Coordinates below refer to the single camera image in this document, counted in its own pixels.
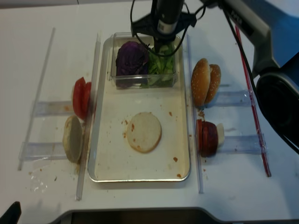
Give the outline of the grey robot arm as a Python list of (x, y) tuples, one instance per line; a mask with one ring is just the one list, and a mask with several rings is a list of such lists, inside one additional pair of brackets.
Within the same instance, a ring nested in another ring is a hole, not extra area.
[(131, 21), (131, 34), (152, 36), (155, 49), (186, 33), (207, 8), (219, 7), (254, 45), (253, 65), (245, 63), (258, 106), (279, 137), (299, 150), (299, 20), (264, 0), (205, 0), (194, 13), (182, 0), (154, 0), (151, 11)]

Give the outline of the grey robot base edge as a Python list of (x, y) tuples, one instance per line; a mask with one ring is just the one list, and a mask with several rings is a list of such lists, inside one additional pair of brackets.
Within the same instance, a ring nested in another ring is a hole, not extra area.
[(298, 220), (221, 221), (199, 209), (74, 211), (54, 224), (297, 224)]

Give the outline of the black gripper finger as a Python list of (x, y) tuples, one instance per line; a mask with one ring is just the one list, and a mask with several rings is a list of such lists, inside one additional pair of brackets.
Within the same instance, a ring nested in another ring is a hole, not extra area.
[(162, 54), (160, 54), (160, 48), (163, 46), (164, 42), (163, 39), (160, 39), (158, 37), (154, 37), (154, 49), (155, 49), (155, 54), (157, 56), (163, 56)]

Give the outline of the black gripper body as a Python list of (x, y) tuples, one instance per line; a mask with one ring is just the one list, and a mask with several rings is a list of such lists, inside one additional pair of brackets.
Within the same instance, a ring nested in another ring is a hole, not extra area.
[(131, 21), (131, 34), (153, 37), (154, 40), (174, 40), (176, 34), (195, 26), (195, 14), (183, 12), (183, 0), (154, 0), (151, 11)]

